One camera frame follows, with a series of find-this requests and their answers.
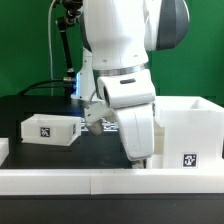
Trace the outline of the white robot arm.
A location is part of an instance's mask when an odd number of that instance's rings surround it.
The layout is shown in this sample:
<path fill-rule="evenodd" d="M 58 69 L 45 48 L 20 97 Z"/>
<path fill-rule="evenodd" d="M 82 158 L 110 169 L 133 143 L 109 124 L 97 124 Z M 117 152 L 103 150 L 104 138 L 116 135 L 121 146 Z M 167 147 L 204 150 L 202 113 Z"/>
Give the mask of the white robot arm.
<path fill-rule="evenodd" d="M 185 0 L 83 0 L 80 22 L 98 98 L 84 109 L 86 127 L 99 135 L 103 120 L 115 122 L 127 158 L 143 168 L 154 153 L 156 98 L 147 53 L 184 39 L 188 6 Z"/>

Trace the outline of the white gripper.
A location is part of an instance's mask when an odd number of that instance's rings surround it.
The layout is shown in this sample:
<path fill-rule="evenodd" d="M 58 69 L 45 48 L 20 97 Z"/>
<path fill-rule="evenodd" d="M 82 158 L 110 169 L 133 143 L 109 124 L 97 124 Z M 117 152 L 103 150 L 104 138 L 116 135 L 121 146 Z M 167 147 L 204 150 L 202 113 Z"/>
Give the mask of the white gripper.
<path fill-rule="evenodd" d="M 133 169 L 147 168 L 147 158 L 154 153 L 154 121 L 151 104 L 115 111 L 119 134 Z"/>

